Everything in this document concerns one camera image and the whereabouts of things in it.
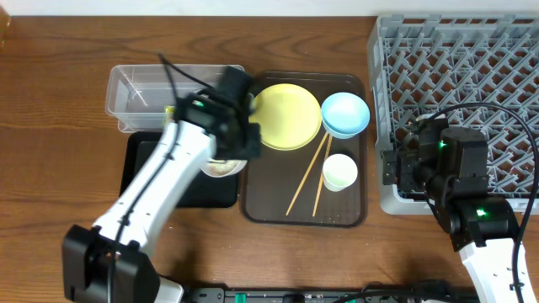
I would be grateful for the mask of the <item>white bowl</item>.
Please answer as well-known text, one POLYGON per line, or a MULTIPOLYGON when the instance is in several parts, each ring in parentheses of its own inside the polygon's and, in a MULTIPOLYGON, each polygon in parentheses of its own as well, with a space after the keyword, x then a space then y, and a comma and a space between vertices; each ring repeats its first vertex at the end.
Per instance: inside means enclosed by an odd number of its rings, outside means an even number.
POLYGON ((247 165, 246 160, 215 160, 201 167, 203 173, 212 178, 225 178, 241 172, 247 165))

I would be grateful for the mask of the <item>pale green cup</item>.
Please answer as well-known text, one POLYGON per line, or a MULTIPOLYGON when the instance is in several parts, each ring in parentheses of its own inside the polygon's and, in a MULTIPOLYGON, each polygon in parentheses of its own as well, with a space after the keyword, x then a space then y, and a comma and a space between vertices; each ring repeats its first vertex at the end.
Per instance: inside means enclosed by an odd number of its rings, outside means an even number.
POLYGON ((332 192, 348 188, 357 177, 358 168, 355 161, 345 154, 333 154, 323 163, 323 184, 332 192))

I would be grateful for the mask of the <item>green snack wrapper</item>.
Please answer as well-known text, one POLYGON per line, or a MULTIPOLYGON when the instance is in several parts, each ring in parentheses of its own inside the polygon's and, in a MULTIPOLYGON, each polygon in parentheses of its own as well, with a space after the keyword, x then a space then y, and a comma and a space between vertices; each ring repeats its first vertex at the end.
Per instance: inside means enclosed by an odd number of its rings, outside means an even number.
POLYGON ((164 125, 174 122, 174 118, 173 118, 174 111, 175 111, 175 107, 172 105, 168 105, 164 108, 164 119, 163 119, 164 125))

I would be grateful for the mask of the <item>light blue bowl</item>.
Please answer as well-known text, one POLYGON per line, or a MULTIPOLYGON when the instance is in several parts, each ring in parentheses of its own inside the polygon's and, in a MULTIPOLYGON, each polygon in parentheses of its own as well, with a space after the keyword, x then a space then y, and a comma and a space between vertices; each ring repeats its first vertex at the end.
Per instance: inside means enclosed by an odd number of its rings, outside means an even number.
POLYGON ((353 93, 334 93, 321 107, 323 128, 337 139, 349 139, 360 134, 370 123, 371 113, 366 102, 353 93))

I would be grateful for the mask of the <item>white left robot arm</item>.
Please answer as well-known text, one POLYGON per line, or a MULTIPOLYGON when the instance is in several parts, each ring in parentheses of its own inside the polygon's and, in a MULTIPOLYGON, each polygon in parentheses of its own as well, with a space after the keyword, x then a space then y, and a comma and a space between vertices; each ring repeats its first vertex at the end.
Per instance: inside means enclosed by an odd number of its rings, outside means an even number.
POLYGON ((151 156, 90 228, 72 226, 61 248, 64 296, 72 302, 179 302, 184 288, 151 256, 168 218, 210 160, 260 154, 253 95, 204 89, 177 98, 151 156))

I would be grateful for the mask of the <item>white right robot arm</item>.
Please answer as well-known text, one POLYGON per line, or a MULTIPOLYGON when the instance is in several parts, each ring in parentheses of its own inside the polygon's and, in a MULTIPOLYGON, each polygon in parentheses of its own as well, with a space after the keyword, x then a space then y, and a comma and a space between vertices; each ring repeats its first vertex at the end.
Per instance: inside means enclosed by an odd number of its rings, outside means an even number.
POLYGON ((488 193, 488 143, 479 130, 428 127, 412 151, 382 152, 382 182, 423 190, 481 302, 534 302, 510 203, 488 193))

